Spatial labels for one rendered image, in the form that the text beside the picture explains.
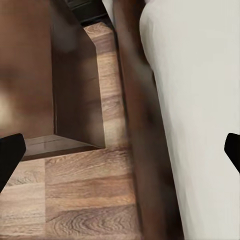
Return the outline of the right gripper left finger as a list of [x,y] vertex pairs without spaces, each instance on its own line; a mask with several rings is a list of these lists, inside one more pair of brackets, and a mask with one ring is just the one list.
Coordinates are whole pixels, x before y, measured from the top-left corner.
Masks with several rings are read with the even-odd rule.
[[26,152],[21,133],[0,138],[0,193]]

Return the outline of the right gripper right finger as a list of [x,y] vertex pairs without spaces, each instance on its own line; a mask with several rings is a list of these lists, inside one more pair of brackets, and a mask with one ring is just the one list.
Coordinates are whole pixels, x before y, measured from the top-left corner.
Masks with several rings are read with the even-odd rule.
[[228,133],[224,151],[240,173],[240,135]]

